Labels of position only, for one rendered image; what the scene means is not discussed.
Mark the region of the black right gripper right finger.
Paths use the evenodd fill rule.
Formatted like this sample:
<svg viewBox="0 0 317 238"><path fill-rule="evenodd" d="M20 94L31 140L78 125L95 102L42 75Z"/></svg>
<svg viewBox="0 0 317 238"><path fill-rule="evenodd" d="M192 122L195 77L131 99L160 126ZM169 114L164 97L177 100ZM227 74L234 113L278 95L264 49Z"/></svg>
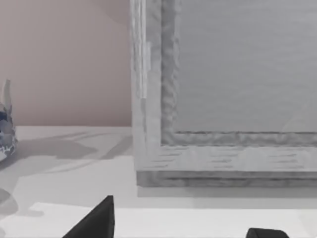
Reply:
<svg viewBox="0 0 317 238"><path fill-rule="evenodd" d="M289 236L282 230L249 228L245 238L289 238Z"/></svg>

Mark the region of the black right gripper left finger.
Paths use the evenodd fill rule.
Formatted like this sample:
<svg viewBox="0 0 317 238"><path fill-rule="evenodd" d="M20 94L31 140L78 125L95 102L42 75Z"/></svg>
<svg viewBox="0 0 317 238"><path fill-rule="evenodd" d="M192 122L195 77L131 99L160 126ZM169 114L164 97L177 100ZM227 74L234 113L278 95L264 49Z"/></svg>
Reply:
<svg viewBox="0 0 317 238"><path fill-rule="evenodd" d="M108 195L62 238L114 238L114 197Z"/></svg>

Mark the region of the blue and white bottle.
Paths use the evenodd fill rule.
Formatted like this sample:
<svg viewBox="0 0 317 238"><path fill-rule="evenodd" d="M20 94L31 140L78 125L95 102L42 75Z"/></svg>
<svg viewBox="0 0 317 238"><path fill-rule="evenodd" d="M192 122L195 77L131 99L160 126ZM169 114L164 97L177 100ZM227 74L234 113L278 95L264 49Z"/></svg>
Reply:
<svg viewBox="0 0 317 238"><path fill-rule="evenodd" d="M16 128L12 118L11 81L6 79L0 92L0 162L9 158L16 150Z"/></svg>

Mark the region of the grey framed cabinet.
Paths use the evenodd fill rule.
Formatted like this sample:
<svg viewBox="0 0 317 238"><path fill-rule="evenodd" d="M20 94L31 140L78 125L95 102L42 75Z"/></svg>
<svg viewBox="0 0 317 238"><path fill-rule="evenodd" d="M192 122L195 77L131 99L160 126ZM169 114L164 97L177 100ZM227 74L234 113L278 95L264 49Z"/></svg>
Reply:
<svg viewBox="0 0 317 238"><path fill-rule="evenodd" d="M317 187L317 0L130 0L141 187Z"/></svg>

